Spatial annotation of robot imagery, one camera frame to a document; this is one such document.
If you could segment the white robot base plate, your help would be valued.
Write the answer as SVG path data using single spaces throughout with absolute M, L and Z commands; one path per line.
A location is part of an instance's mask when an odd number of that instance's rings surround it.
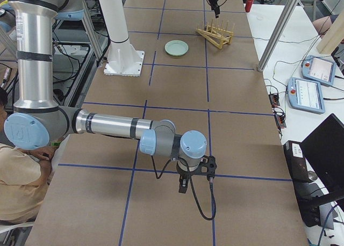
M 106 63 L 105 75 L 140 76 L 145 56 L 144 51 L 134 50 L 124 53 L 118 49 L 113 56 L 114 60 L 108 60 Z

